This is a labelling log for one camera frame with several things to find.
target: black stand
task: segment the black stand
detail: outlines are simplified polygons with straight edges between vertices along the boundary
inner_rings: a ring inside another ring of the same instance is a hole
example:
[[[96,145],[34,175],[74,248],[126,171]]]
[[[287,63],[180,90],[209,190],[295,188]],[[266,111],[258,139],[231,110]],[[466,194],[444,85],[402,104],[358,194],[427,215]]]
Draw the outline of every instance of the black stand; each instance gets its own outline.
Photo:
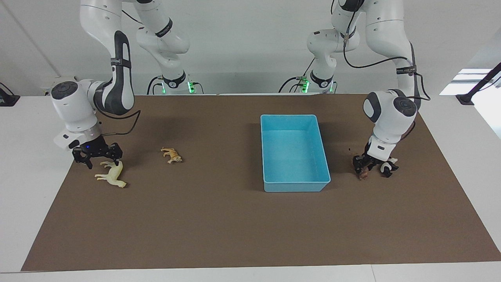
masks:
[[[461,105],[474,106],[471,98],[477,92],[479,92],[486,84],[489,83],[491,79],[493,79],[498,73],[501,72],[501,63],[499,63],[495,68],[493,68],[475,87],[468,93],[464,95],[456,95],[457,100]]]
[[[18,102],[19,98],[20,96],[9,95],[0,88],[0,107],[12,107]]]

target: light blue plastic container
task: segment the light blue plastic container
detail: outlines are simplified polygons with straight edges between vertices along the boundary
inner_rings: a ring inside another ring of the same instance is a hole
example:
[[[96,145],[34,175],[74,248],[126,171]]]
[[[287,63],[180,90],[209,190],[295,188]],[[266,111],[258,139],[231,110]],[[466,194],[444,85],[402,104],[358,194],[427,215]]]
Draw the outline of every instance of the light blue plastic container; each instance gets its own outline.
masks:
[[[330,181],[314,115],[262,115],[266,192],[320,192]]]

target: white table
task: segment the white table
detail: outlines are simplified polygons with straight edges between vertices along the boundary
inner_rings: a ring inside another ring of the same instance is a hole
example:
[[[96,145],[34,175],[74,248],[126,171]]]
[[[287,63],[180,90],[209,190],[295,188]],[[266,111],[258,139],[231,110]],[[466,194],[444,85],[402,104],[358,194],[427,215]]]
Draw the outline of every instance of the white table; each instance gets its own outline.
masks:
[[[455,97],[421,115],[499,249],[501,139]],[[0,121],[0,281],[501,281],[501,262],[6,273],[20,271],[73,159],[52,142],[64,124],[49,97],[22,97]]]

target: brown table surface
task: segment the brown table surface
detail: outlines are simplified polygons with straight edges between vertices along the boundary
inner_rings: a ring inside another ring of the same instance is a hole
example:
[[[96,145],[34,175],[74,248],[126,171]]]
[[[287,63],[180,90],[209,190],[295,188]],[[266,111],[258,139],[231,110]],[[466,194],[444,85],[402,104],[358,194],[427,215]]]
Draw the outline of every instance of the brown table surface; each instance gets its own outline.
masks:
[[[102,160],[73,164],[22,270],[501,260],[421,117],[393,152],[394,176],[357,179],[351,159],[373,128],[364,98],[137,97],[136,129],[107,138],[124,151],[127,188],[94,179]],[[262,114],[318,117],[332,177],[322,192],[264,192]],[[162,147],[184,162],[168,165]]]

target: toy tiger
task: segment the toy tiger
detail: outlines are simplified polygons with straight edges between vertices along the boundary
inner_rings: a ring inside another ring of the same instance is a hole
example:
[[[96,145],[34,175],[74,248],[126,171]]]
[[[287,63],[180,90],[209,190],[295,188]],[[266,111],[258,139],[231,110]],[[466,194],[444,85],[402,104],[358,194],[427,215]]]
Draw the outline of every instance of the toy tiger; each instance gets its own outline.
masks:
[[[170,160],[167,161],[167,163],[172,164],[172,162],[182,162],[183,160],[181,159],[181,156],[176,152],[175,149],[173,148],[162,148],[160,150],[161,152],[165,152],[163,154],[163,157],[165,158],[166,156],[170,156]]]

